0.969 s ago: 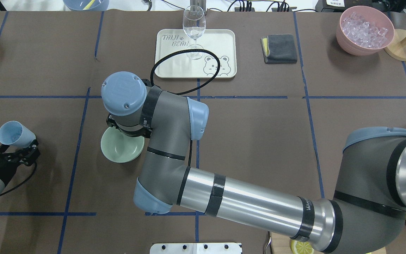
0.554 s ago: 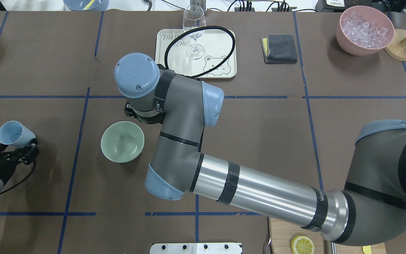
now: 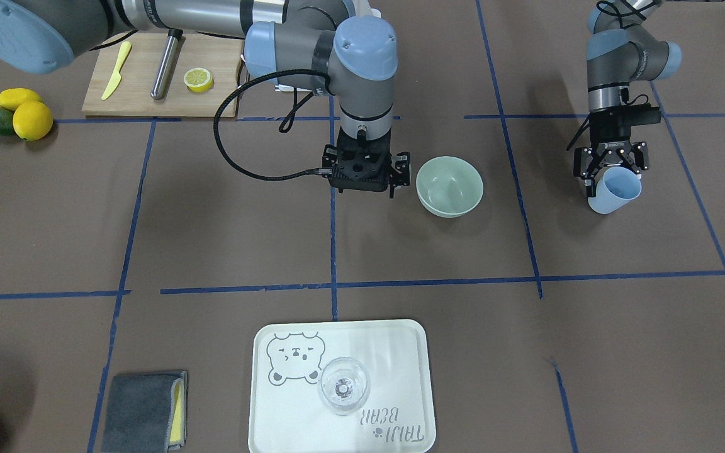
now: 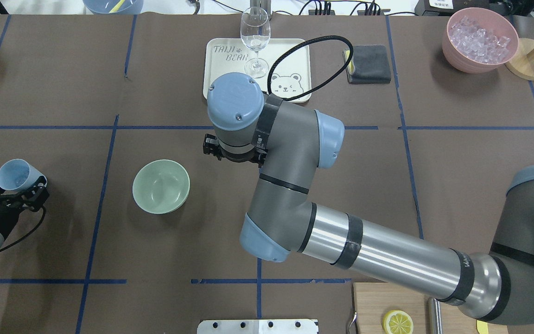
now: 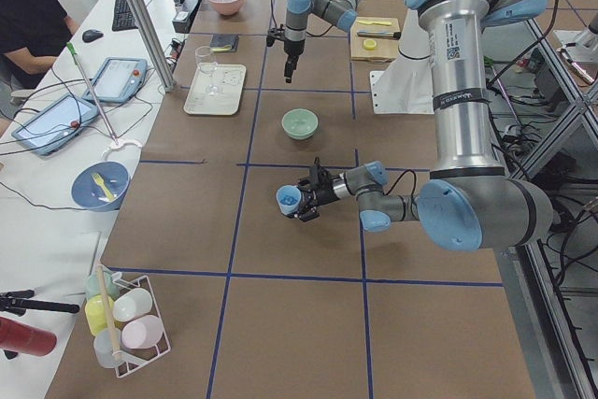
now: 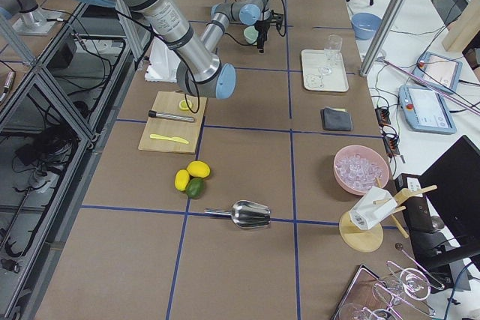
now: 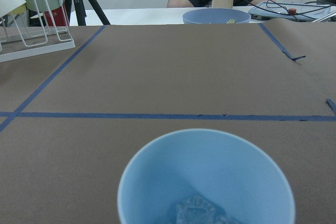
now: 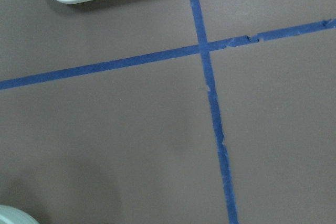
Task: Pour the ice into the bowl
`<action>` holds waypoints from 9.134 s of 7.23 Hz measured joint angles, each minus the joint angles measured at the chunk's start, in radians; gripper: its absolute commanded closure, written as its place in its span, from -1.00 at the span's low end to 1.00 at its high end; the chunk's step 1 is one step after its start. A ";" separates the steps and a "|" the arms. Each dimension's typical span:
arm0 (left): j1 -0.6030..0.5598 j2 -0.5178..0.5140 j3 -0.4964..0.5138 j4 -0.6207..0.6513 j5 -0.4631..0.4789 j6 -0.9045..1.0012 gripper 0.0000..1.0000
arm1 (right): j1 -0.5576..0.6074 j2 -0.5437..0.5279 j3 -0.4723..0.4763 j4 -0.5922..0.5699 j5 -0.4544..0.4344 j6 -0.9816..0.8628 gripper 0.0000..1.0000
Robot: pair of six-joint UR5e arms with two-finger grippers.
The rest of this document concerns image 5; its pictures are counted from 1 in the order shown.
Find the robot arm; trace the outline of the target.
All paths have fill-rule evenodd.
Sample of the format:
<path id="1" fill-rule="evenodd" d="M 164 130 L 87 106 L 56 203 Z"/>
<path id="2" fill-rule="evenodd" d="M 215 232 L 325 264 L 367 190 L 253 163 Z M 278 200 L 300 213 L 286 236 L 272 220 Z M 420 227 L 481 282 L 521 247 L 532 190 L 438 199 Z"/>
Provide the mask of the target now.
<path id="1" fill-rule="evenodd" d="M 437 164 L 420 192 L 385 190 L 387 172 L 371 162 L 333 175 L 313 164 L 297 186 L 291 216 L 310 221 L 319 207 L 354 196 L 364 230 L 418 221 L 437 246 L 473 251 L 525 245 L 552 222 L 547 195 L 505 174 L 493 155 L 482 32 L 543 12 L 548 0 L 404 0 L 429 38 Z"/>
<path id="2" fill-rule="evenodd" d="M 299 57 L 305 50 L 308 19 L 315 15 L 337 29 L 349 32 L 357 19 L 357 6 L 361 0 L 287 0 L 286 22 L 268 31 L 266 45 L 275 41 L 283 43 L 287 60 L 284 66 L 285 81 L 292 81 Z"/>

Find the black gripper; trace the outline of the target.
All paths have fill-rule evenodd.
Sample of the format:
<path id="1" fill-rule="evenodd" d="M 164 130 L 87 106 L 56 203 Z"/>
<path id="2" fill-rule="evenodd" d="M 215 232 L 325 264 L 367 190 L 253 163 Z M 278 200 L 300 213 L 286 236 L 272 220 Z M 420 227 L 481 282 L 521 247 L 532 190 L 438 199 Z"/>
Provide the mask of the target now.
<path id="1" fill-rule="evenodd" d="M 342 174 L 334 175 L 322 167 L 320 158 L 316 156 L 308 169 L 308 176 L 300 178 L 296 187 L 302 193 L 296 216 L 300 221 L 307 222 L 320 216 L 318 207 L 341 198 L 340 189 L 345 187 L 345 180 Z"/>
<path id="2" fill-rule="evenodd" d="M 268 48 L 273 47 L 276 41 L 281 41 L 284 44 L 284 51 L 287 54 L 284 78 L 286 83 L 291 83 L 299 56 L 303 54 L 305 49 L 306 29 L 294 29 L 284 24 L 272 27 L 267 32 L 266 46 Z"/>

